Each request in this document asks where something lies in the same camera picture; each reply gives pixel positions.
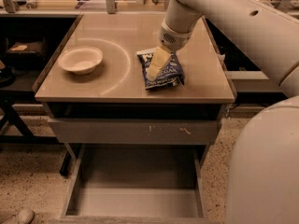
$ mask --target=floor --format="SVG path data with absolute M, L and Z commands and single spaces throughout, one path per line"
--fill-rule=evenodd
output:
M 22 119 L 36 135 L 53 135 L 47 116 L 22 111 Z M 222 120 L 216 143 L 207 154 L 202 170 L 207 216 L 224 221 L 228 163 L 235 139 L 254 112 L 234 110 Z M 0 134 L 19 134 L 6 125 Z M 0 223 L 17 223 L 23 208 L 36 213 L 32 223 L 59 218 L 70 184 L 70 177 L 59 174 L 65 149 L 60 145 L 0 144 Z

